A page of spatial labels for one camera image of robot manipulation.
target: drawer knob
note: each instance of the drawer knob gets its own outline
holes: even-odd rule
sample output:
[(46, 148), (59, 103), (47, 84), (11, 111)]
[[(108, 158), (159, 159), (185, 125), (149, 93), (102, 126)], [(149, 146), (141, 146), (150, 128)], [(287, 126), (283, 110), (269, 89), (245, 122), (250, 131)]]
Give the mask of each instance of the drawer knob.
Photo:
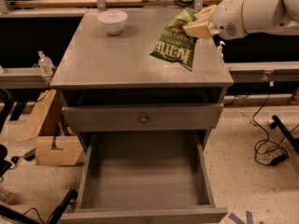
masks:
[(143, 115), (143, 116), (140, 118), (140, 122), (141, 122), (141, 123), (147, 123), (147, 122), (149, 122), (149, 118), (146, 117), (145, 115)]

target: cardboard box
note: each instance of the cardboard box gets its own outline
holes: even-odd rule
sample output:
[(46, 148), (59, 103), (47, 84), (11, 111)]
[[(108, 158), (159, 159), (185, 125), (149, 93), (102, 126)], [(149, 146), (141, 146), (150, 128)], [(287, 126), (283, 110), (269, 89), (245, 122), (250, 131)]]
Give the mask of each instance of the cardboard box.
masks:
[(36, 140), (36, 164), (75, 165), (83, 152), (77, 136), (57, 136), (63, 120), (62, 105), (56, 90), (42, 92), (17, 142)]

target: chair leg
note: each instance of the chair leg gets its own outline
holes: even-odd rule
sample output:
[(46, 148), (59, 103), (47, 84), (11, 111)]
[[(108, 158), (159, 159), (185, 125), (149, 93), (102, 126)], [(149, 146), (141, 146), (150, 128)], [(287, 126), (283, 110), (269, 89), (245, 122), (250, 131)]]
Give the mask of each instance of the chair leg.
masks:
[(0, 89), (0, 94), (4, 97), (3, 103), (4, 108), (0, 113), (0, 132), (2, 132), (4, 123), (7, 120), (7, 116), (9, 115), (10, 110), (13, 107), (14, 104), (14, 98), (12, 95), (5, 89)]
[(288, 129), (284, 126), (284, 124), (281, 122), (279, 117), (273, 116), (273, 123), (271, 124), (271, 128), (276, 128), (277, 126), (280, 128), (280, 130), (283, 132), (283, 134), (286, 136), (286, 138), (289, 140), (291, 145), (295, 148), (295, 150), (299, 153), (299, 142), (298, 139), (295, 139), (292, 134), (288, 131)]

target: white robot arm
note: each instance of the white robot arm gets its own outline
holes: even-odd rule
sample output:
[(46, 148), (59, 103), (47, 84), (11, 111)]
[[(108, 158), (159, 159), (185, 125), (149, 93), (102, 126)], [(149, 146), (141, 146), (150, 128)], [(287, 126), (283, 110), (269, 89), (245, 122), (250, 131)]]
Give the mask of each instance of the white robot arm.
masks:
[(299, 0), (224, 0), (212, 14), (219, 36), (299, 35)]

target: drawer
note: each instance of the drawer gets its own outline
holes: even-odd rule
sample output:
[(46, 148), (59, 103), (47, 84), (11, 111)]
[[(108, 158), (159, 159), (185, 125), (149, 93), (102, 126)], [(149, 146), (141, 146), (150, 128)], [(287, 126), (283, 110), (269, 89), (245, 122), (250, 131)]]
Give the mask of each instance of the drawer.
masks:
[(61, 223), (218, 223), (194, 132), (94, 133), (74, 213)]
[(223, 87), (121, 88), (62, 91), (64, 105), (142, 105), (219, 103)]
[(195, 130), (215, 128), (222, 104), (63, 107), (74, 132)]

